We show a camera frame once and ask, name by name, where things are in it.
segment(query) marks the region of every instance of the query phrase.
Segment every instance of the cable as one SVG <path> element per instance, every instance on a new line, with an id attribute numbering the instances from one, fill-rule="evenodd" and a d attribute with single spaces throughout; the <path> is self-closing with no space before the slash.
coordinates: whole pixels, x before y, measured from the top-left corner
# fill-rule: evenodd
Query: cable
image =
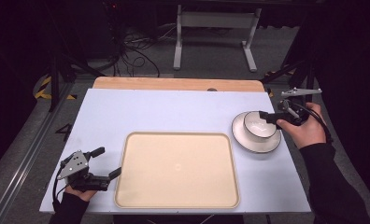
<path id="1" fill-rule="evenodd" d="M 59 209 L 59 206 L 60 206 L 60 202 L 59 200 L 57 199 L 57 196 L 56 196 L 56 189 L 57 189 L 57 182 L 58 182 L 58 176 L 60 174 L 60 172 L 63 170 L 63 166 L 60 166 L 60 169 L 59 171 L 57 172 L 57 175 L 56 175 L 56 178 L 54 180 L 54 184 L 53 184 L 53 191 L 52 191 L 52 194 L 53 194 L 53 209 L 54 211 L 57 212 L 57 210 Z"/>
<path id="2" fill-rule="evenodd" d="M 200 224 L 203 224 L 205 222 L 207 222 L 209 219 L 211 219 L 212 217 L 214 217 L 214 215 L 211 215 L 209 217 L 207 217 L 205 220 L 203 220 Z"/>
<path id="3" fill-rule="evenodd" d="M 327 125 L 325 124 L 324 120 L 322 119 L 322 117 L 314 110 L 312 109 L 308 109 L 302 105 L 298 105 L 298 104 L 294 104 L 294 105 L 297 105 L 299 107 L 301 107 L 302 109 L 305 110 L 305 112 L 307 112 L 309 115 L 313 116 L 314 119 L 316 119 L 316 121 L 319 122 L 319 124 L 322 126 L 322 128 L 324 129 L 324 132 L 325 132 L 325 138 L 326 138 L 326 141 L 328 144 L 332 144 L 334 139 L 332 138 L 331 136 L 331 133 L 327 127 Z"/>
<path id="4" fill-rule="evenodd" d="M 159 71 L 159 68 L 158 68 L 158 66 L 147 56 L 147 55 L 145 55 L 145 54 L 143 54 L 143 53 L 141 53 L 140 51 L 138 51 L 138 50 L 136 50 L 136 49 L 133 49 L 133 48 L 131 48 L 131 47 L 127 47 L 126 46 L 126 48 L 127 49 L 130 49 L 130 50 L 133 50 L 133 51 L 135 51 L 135 52 L 137 52 L 137 53 L 139 53 L 139 54 L 141 54 L 142 56 L 144 56 L 150 63 L 152 63 L 153 64 L 153 66 L 155 66 L 155 68 L 156 68 L 156 71 L 157 71 L 157 73 L 158 73 L 158 76 L 157 77 L 160 77 L 160 71 Z"/>
<path id="5" fill-rule="evenodd" d="M 69 184 L 66 184 L 62 189 L 60 189 L 59 190 L 59 192 L 57 192 L 57 194 L 56 194 L 56 198 L 58 198 L 59 197 L 59 194 L 66 188 L 66 187 L 68 187 L 69 186 Z"/>
<path id="6" fill-rule="evenodd" d="M 126 56 L 126 58 L 128 59 L 129 58 L 129 56 L 127 55 L 127 53 L 125 52 L 124 53 L 124 55 Z M 131 77 L 133 77 L 134 76 L 134 68 L 133 68 L 133 65 L 131 64 L 131 63 L 129 63 L 129 62 L 127 62 L 125 59 L 124 59 L 124 57 L 122 57 L 121 58 L 121 61 L 124 63 L 124 65 L 126 65 L 126 71 L 127 71 L 127 73 L 131 76 Z M 130 72 L 129 71 L 129 65 L 131 65 L 132 66 L 132 72 Z"/>
<path id="7" fill-rule="evenodd" d="M 110 61 L 109 63 L 107 63 L 107 64 L 104 64 L 104 65 L 102 65 L 102 66 L 99 66 L 99 67 L 95 67 L 95 68 L 93 68 L 94 70 L 97 70 L 97 71 L 99 71 L 99 72 L 101 72 L 101 71 L 104 71 L 104 70 L 106 70 L 106 69 L 108 69 L 108 68 L 110 68 L 110 67 L 112 67 L 118 60 L 119 60 L 119 56 L 113 56 L 113 60 L 112 61 Z M 88 73 L 88 72 L 86 72 L 85 70 L 83 70 L 83 69 L 80 69 L 80 68 L 72 68 L 72 70 L 74 70 L 74 72 L 76 72 L 76 73 L 78 73 L 78 74 L 86 74 L 86 73 Z"/>
<path id="8" fill-rule="evenodd" d="M 140 65 L 135 65 L 135 61 L 138 60 L 138 59 L 142 59 L 142 64 Z M 145 59 L 142 58 L 142 57 L 137 57 L 133 60 L 133 63 L 129 63 L 127 62 L 124 58 L 121 58 L 121 60 L 123 61 L 123 63 L 126 65 L 126 68 L 127 68 L 127 73 L 133 77 L 135 75 L 135 70 L 134 70 L 134 67 L 142 67 L 144 64 L 145 64 Z M 129 66 L 128 65 L 131 65 L 132 66 L 132 72 L 129 71 Z"/>
<path id="9" fill-rule="evenodd" d="M 148 221 L 148 222 L 150 222 L 150 223 L 152 223 L 152 224 L 157 224 L 156 222 L 151 221 L 151 220 L 149 220 L 149 219 L 147 219 L 147 221 Z"/>
<path id="10" fill-rule="evenodd" d="M 140 38 L 134 38 L 134 35 L 131 34 L 133 38 L 130 40 L 124 41 L 124 44 L 135 44 L 137 45 L 132 45 L 133 48 L 136 49 L 148 49 L 152 47 L 153 45 L 165 41 L 166 39 L 169 39 L 171 34 L 173 34 L 173 31 L 177 28 L 177 26 L 173 26 L 170 28 L 167 32 L 165 32 L 163 35 L 159 36 L 156 40 L 152 40 L 150 37 L 140 37 Z"/>

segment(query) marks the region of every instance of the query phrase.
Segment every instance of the yellow black tape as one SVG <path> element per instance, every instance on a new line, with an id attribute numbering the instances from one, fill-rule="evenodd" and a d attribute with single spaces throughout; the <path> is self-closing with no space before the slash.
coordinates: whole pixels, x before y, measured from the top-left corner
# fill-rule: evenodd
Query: yellow black tape
<path id="1" fill-rule="evenodd" d="M 45 89 L 48 87 L 49 83 L 51 82 L 51 76 L 47 75 L 46 78 L 43 80 L 42 84 L 39 87 L 39 90 L 36 93 L 37 98 L 44 98 L 44 99 L 51 99 L 51 96 L 45 94 Z"/>
<path id="2" fill-rule="evenodd" d="M 269 94 L 269 97 L 275 96 L 275 94 L 273 94 L 273 92 L 272 92 L 272 89 L 270 89 L 270 88 L 267 89 L 267 94 Z"/>
<path id="3" fill-rule="evenodd" d="M 47 100 L 51 100 L 51 94 L 46 94 L 45 89 L 48 87 L 49 83 L 51 82 L 51 76 L 47 75 L 46 78 L 43 80 L 42 84 L 39 87 L 39 90 L 37 91 L 35 97 L 37 98 L 43 98 Z M 67 100 L 76 100 L 78 98 L 77 95 L 69 94 L 66 99 Z"/>

